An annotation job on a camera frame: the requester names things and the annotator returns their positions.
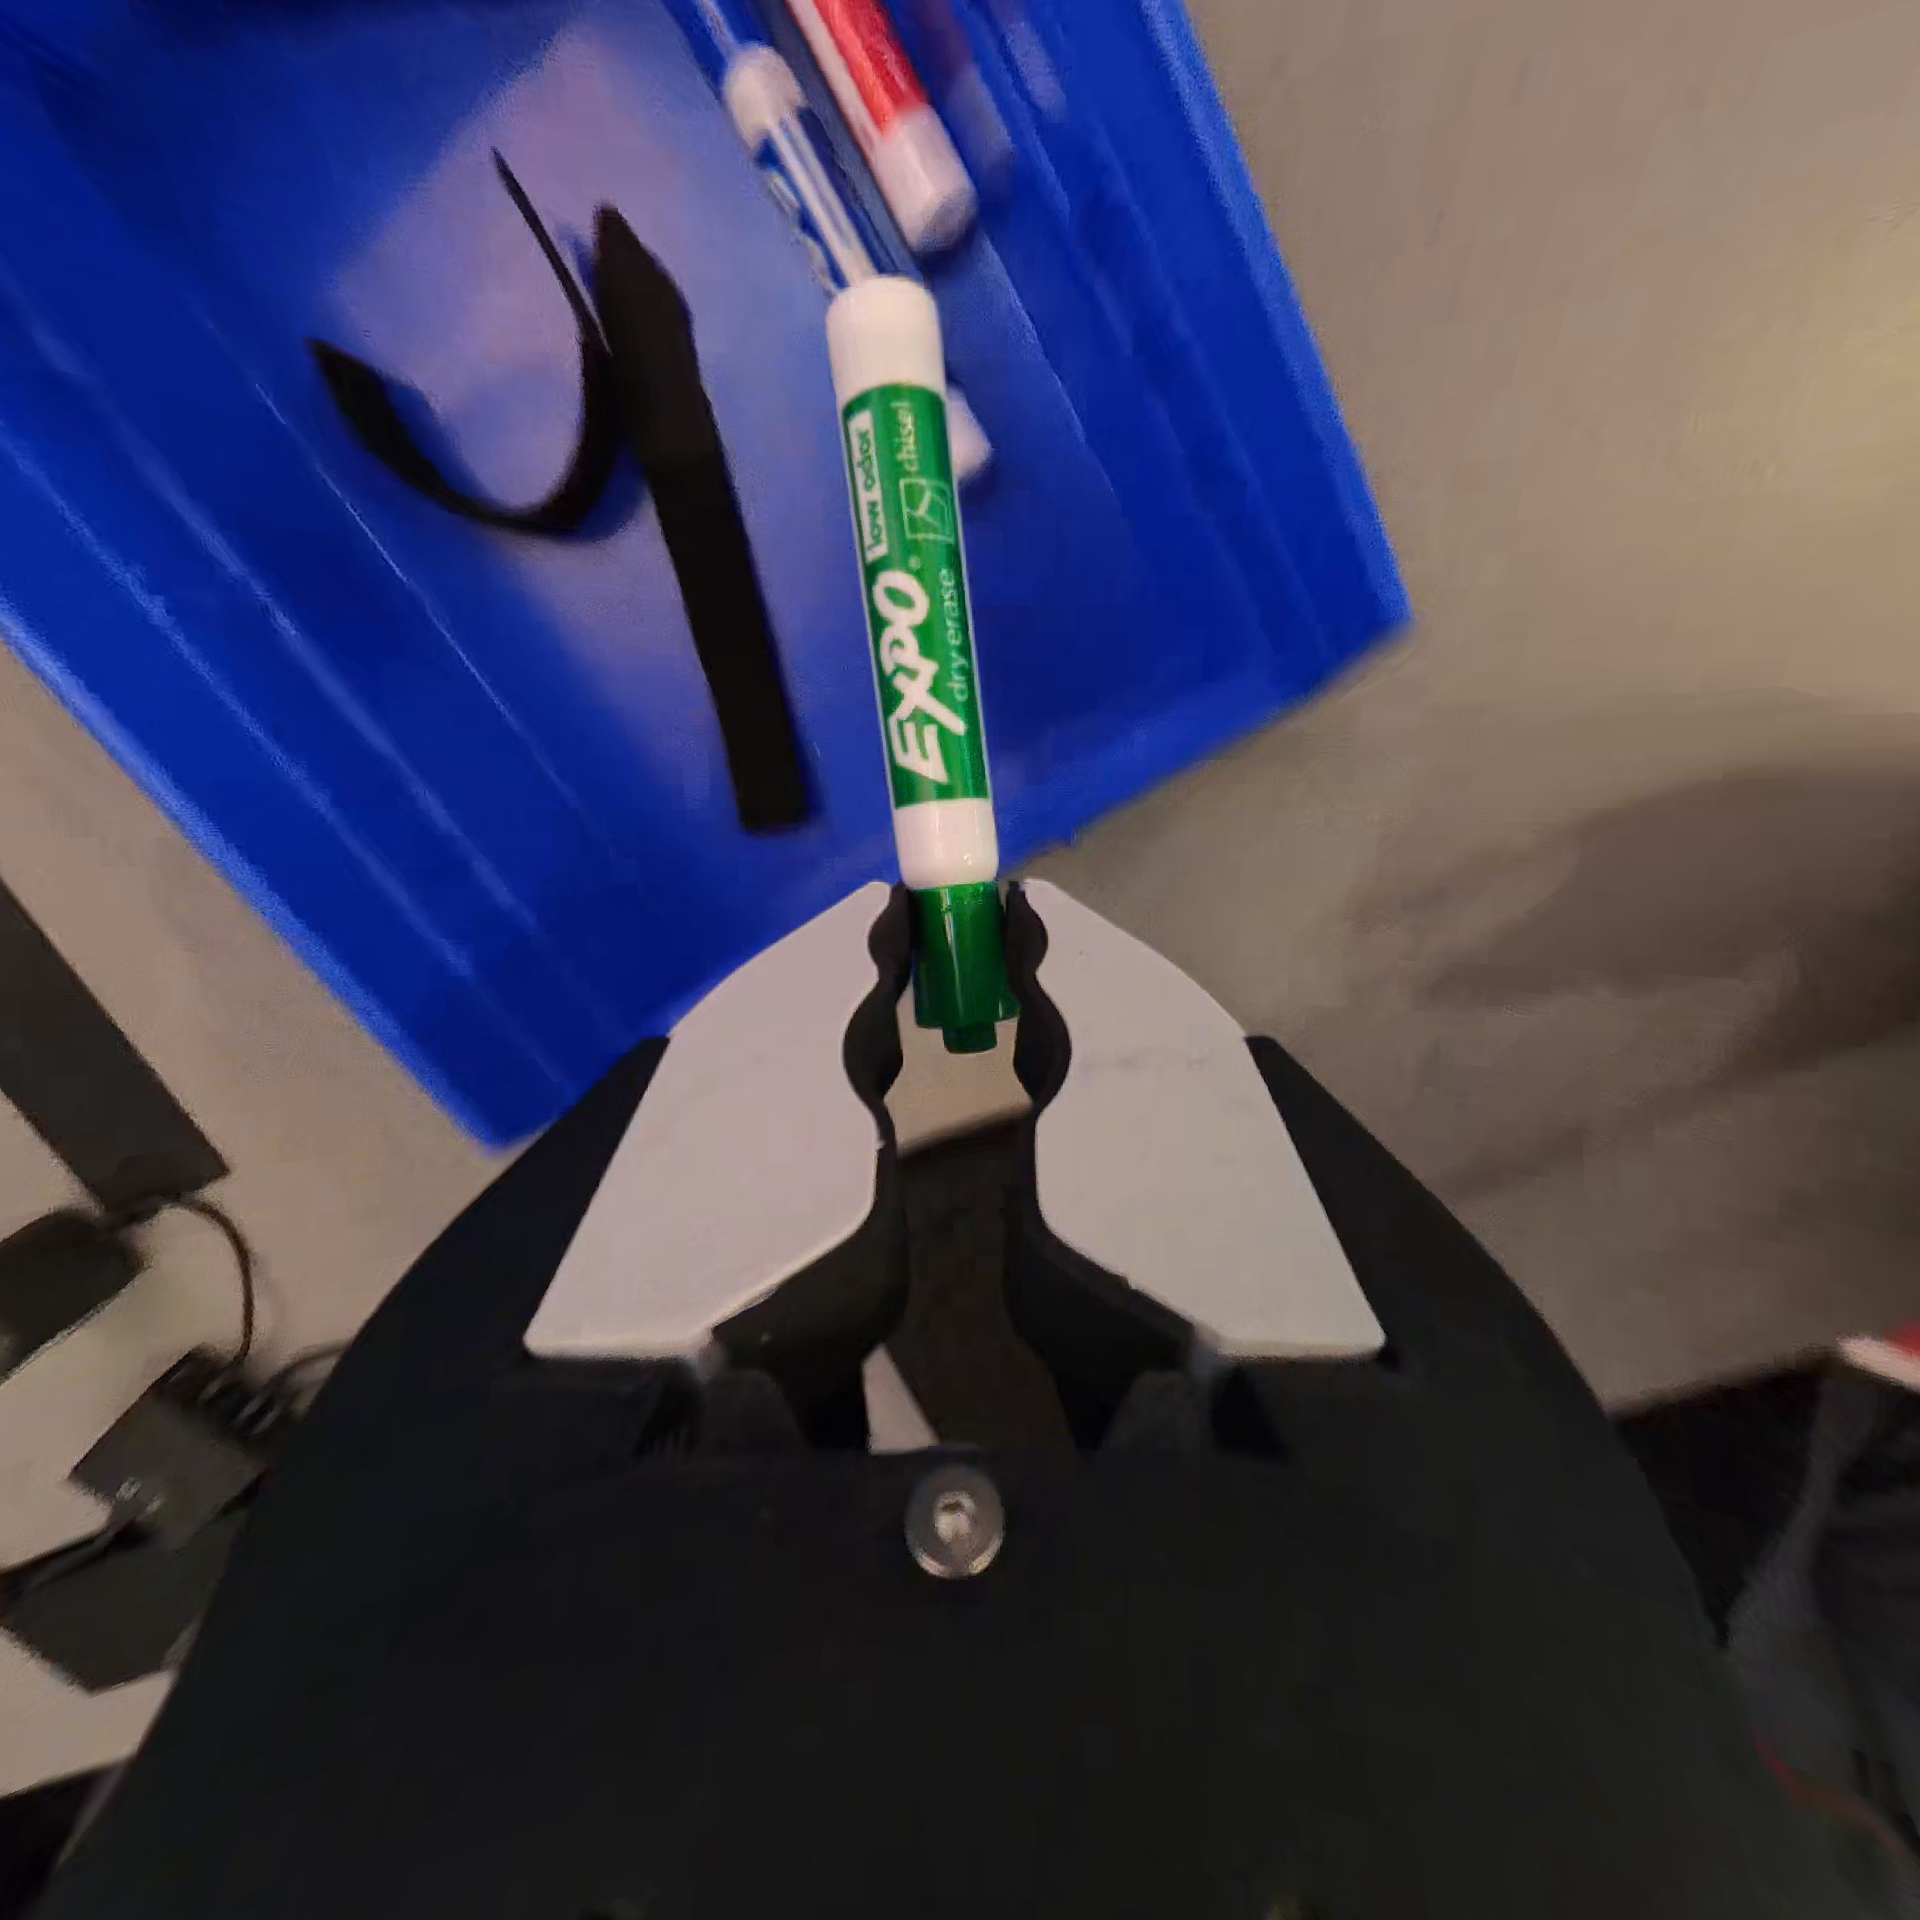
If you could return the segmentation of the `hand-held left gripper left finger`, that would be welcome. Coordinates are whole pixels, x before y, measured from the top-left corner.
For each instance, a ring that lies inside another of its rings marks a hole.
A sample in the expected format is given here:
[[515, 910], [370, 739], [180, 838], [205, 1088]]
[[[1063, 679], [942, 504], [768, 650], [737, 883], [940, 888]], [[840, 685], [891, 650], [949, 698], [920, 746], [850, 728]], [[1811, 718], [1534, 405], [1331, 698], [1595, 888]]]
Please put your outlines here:
[[816, 1447], [869, 1447], [869, 1360], [907, 1311], [907, 974], [901, 883], [725, 974], [668, 1032], [524, 1346], [768, 1374]]

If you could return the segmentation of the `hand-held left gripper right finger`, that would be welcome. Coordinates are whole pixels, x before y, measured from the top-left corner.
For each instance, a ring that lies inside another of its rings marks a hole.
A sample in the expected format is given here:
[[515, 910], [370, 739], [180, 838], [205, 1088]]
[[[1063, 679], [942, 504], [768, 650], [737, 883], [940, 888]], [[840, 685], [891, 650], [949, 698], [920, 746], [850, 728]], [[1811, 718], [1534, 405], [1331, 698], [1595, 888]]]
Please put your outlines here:
[[1264, 1363], [1376, 1363], [1387, 1333], [1239, 1018], [1068, 888], [1009, 888], [1031, 1097], [1002, 1297], [1074, 1447], [1136, 1379], [1205, 1430]]

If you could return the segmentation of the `green dry-erase marker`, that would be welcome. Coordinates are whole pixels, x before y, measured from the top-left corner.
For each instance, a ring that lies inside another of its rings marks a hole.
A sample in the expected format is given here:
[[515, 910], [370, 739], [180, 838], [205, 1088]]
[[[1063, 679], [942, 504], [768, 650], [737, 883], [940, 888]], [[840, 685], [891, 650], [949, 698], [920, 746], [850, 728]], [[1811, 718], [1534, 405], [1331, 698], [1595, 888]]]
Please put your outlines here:
[[940, 306], [917, 279], [871, 276], [829, 294], [823, 341], [912, 901], [912, 1015], [973, 1058], [998, 1044], [1013, 987]]

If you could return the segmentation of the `blue plastic bin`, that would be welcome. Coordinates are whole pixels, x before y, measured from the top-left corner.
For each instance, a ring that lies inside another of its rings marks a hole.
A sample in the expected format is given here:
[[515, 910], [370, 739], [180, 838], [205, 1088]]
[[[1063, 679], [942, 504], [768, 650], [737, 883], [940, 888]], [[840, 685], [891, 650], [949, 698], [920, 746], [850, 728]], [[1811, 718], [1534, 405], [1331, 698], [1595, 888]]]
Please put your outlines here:
[[[927, 263], [1002, 861], [1406, 622], [1185, 4], [960, 4], [1013, 163]], [[690, 306], [816, 814], [751, 838], [645, 479], [576, 538], [417, 498], [315, 341], [504, 509], [581, 425], [617, 207]], [[4, 4], [4, 635], [485, 1144], [895, 870], [823, 284], [668, 4]]]

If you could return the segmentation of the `black tape strip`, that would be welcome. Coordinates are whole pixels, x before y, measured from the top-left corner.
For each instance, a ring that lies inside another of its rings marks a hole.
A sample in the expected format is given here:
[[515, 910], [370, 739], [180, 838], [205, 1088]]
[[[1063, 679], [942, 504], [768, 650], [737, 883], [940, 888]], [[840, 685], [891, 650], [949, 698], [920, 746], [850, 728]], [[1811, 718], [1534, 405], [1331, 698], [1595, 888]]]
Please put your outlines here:
[[108, 1212], [229, 1183], [219, 1149], [13, 888], [0, 896], [0, 1088]]

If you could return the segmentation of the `dark grey clothing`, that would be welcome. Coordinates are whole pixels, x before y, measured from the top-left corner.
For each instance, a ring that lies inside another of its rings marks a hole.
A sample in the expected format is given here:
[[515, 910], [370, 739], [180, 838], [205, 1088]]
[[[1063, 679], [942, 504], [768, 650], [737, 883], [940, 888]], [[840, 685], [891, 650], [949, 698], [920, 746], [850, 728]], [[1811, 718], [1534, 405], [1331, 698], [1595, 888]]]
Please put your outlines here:
[[1920, 1913], [1920, 1333], [1620, 1417], [1845, 1913]]

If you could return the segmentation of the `blue dry-erase marker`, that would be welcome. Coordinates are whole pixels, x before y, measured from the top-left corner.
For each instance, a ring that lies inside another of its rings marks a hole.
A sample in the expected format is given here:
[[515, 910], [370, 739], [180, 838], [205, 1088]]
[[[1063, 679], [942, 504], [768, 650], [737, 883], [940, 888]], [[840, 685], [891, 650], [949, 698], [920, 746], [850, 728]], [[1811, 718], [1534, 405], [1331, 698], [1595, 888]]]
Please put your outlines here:
[[884, 267], [871, 221], [768, 17], [751, 0], [672, 0], [668, 10], [823, 294], [871, 279]]

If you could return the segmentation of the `red dry-erase marker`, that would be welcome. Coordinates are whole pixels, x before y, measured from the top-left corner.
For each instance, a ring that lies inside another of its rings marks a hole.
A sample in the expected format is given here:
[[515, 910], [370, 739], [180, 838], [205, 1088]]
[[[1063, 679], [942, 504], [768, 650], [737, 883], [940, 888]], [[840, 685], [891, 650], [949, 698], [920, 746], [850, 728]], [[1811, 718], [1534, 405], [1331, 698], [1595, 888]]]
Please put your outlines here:
[[966, 243], [977, 188], [907, 58], [895, 17], [880, 0], [789, 0], [789, 17], [805, 34], [912, 257], [940, 257]]

